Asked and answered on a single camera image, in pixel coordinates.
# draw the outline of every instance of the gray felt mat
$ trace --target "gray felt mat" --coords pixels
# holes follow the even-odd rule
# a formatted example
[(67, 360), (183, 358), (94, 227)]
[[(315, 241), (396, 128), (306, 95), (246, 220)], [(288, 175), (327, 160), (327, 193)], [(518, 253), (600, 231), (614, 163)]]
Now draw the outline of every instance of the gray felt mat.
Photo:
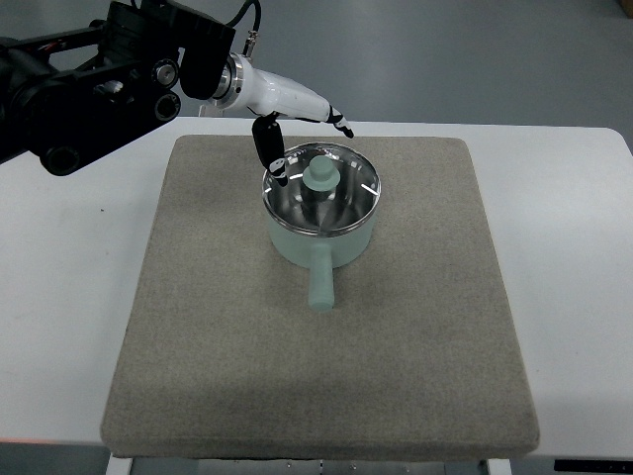
[[(250, 137), (174, 147), (102, 424), (118, 456), (508, 458), (538, 425), (466, 145), (340, 141), (383, 195), (336, 307), (266, 234)], [(318, 141), (286, 138), (286, 146)]]

